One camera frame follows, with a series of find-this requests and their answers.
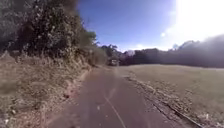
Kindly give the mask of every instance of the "sunlight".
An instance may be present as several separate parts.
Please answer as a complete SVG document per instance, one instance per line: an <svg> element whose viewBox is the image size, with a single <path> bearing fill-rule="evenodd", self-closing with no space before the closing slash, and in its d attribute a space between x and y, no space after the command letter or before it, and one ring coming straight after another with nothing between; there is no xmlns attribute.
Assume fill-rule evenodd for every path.
<svg viewBox="0 0 224 128"><path fill-rule="evenodd" d="M176 23L166 35L172 43L183 43L223 34L223 5L224 0L176 0Z"/></svg>

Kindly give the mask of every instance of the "green grass field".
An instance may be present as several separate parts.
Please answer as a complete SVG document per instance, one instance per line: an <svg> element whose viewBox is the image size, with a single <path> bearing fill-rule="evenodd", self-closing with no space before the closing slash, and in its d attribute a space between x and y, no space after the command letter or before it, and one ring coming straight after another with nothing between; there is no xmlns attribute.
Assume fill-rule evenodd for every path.
<svg viewBox="0 0 224 128"><path fill-rule="evenodd" d="M118 67L122 75L163 92L172 106L201 123L224 123L224 69L136 65Z"/></svg>

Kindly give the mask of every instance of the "road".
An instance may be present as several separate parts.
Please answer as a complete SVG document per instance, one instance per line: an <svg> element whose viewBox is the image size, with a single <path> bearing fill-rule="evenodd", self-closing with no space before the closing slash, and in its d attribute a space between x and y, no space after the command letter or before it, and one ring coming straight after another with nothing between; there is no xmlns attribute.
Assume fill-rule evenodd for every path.
<svg viewBox="0 0 224 128"><path fill-rule="evenodd" d="M83 82L75 104L64 107L49 128L183 128L146 103L115 70L96 69Z"/></svg>

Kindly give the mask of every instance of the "vegetation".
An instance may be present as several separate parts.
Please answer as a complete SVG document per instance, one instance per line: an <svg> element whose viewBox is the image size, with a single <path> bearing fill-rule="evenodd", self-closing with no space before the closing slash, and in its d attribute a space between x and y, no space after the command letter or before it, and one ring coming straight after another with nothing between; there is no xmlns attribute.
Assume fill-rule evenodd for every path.
<svg viewBox="0 0 224 128"><path fill-rule="evenodd" d="M70 81L106 62L76 5L76 0L0 2L0 127L40 127L45 112L76 87Z"/></svg>
<svg viewBox="0 0 224 128"><path fill-rule="evenodd" d="M220 56L224 54L223 42L224 36L221 35L204 42L188 41L169 51L144 49L136 50L132 55L125 52L121 64L177 64L224 68L224 59Z"/></svg>
<svg viewBox="0 0 224 128"><path fill-rule="evenodd" d="M223 127L224 70L186 66L135 65L118 67L145 93L209 127Z"/></svg>

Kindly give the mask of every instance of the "dry grass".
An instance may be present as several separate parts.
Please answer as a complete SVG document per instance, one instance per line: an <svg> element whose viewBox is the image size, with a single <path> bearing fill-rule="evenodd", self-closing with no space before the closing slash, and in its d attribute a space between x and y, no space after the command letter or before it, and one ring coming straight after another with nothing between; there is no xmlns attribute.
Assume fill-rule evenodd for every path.
<svg viewBox="0 0 224 128"><path fill-rule="evenodd" d="M55 64L49 59L24 57L16 63L9 56L1 58L0 127L3 127L1 122L6 119L9 119L10 127L15 127L13 125L35 116L36 119L33 120L37 121L36 124L28 122L21 124L21 127L39 127L35 126L40 125L38 121L42 118L39 110L45 103L47 106L44 107L52 107L58 100L63 100L69 86L65 81L73 81L87 67L82 59L77 59L73 65L63 65ZM20 117L28 119L14 124L18 121L16 118Z"/></svg>
<svg viewBox="0 0 224 128"><path fill-rule="evenodd" d="M196 121L224 124L224 70L186 66L137 65L119 67L129 75L164 93L161 100Z"/></svg>

